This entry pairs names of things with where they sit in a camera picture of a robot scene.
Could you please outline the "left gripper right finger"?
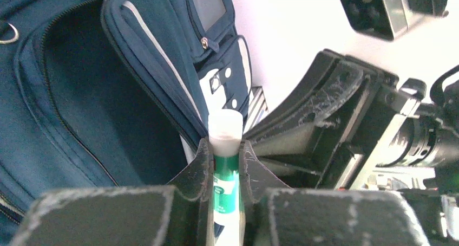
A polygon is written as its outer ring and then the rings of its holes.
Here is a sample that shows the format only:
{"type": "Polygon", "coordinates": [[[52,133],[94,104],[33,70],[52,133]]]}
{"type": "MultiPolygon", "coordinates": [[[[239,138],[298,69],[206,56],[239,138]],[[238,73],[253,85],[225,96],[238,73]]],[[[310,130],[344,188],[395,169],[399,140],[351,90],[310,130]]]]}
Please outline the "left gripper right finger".
{"type": "Polygon", "coordinates": [[[262,164],[249,141],[239,152],[243,245],[428,245],[398,192],[291,188],[262,164]]]}

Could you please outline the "green white glue stick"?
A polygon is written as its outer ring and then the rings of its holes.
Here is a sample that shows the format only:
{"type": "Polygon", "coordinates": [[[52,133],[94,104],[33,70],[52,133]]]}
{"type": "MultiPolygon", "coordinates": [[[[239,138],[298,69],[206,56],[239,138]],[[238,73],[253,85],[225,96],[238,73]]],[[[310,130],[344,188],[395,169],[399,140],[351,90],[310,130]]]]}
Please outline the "green white glue stick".
{"type": "Polygon", "coordinates": [[[208,117],[208,139],[214,160],[213,219],[218,245],[241,245],[239,150],[243,117],[220,109],[208,117]]]}

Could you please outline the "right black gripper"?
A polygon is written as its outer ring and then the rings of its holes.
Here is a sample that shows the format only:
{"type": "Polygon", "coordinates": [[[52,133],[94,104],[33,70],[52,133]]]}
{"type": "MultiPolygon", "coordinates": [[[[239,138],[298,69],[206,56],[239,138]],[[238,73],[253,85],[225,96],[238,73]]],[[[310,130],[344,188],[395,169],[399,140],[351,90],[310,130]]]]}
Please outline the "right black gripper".
{"type": "Polygon", "coordinates": [[[385,83],[362,108],[362,118],[333,154],[333,186],[360,189],[375,170],[432,168],[431,186],[458,192],[458,75],[454,67],[431,87],[409,78],[393,89],[397,75],[351,55],[324,49],[292,93],[244,134],[258,155],[308,151],[318,128],[336,130],[330,117],[366,83],[385,83]]]}

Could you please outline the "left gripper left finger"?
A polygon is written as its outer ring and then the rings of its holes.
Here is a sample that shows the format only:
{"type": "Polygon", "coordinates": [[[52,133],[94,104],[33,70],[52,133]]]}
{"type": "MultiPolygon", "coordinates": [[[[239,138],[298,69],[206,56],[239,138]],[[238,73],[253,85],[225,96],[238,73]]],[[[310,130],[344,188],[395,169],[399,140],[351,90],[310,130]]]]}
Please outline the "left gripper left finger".
{"type": "Polygon", "coordinates": [[[166,185],[63,189],[36,200],[11,245],[213,245],[212,151],[166,185]]]}

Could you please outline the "navy blue backpack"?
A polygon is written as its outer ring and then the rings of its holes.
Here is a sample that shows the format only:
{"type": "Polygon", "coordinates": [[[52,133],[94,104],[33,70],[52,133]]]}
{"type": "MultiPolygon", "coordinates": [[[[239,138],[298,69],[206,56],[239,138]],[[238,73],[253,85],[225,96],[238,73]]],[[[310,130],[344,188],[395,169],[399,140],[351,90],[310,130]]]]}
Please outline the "navy blue backpack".
{"type": "Polygon", "coordinates": [[[251,86],[232,0],[1,0],[1,245],[45,192],[166,184],[251,86]]]}

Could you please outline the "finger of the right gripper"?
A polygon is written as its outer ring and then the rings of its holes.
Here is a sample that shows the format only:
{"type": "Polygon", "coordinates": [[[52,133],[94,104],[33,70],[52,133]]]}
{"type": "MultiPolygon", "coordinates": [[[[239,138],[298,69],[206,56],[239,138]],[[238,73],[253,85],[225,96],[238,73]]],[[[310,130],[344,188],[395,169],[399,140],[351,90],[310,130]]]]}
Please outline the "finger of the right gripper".
{"type": "Polygon", "coordinates": [[[355,158],[349,154],[309,157],[285,154],[260,157],[277,177],[290,187],[350,189],[355,182],[355,158]]]}

